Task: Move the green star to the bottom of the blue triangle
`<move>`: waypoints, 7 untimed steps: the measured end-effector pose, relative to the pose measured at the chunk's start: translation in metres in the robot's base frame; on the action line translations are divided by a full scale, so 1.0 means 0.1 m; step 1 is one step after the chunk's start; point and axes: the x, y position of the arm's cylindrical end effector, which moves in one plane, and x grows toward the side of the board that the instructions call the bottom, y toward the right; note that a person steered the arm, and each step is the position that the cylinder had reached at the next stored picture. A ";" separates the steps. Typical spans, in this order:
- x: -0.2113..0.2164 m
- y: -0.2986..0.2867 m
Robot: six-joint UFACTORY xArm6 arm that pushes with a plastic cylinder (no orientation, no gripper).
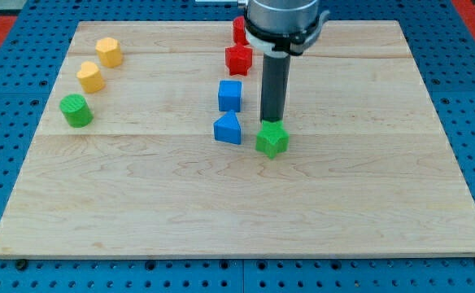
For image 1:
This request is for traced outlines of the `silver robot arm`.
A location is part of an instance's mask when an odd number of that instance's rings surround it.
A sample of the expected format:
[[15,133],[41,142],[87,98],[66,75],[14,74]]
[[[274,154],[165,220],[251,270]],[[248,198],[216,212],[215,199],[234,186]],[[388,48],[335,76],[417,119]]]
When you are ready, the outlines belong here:
[[247,41],[273,58],[300,56],[318,40],[329,11],[320,0],[248,0],[243,4]]

